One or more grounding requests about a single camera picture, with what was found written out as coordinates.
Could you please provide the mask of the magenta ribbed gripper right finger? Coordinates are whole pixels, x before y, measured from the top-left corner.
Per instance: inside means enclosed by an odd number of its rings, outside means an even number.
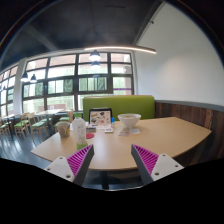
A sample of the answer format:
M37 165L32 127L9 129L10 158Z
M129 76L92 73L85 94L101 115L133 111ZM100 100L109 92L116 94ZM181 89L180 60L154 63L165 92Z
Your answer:
M182 165L167 154L158 155L138 145L131 146L131 154L144 185L183 169Z

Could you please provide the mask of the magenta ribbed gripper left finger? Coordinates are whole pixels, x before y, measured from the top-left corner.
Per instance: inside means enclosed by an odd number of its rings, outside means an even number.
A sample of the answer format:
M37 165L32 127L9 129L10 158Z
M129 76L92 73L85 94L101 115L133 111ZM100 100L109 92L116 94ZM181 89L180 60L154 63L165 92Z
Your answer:
M59 156L45 171L82 186L93 155L94 147L89 145L69 157Z

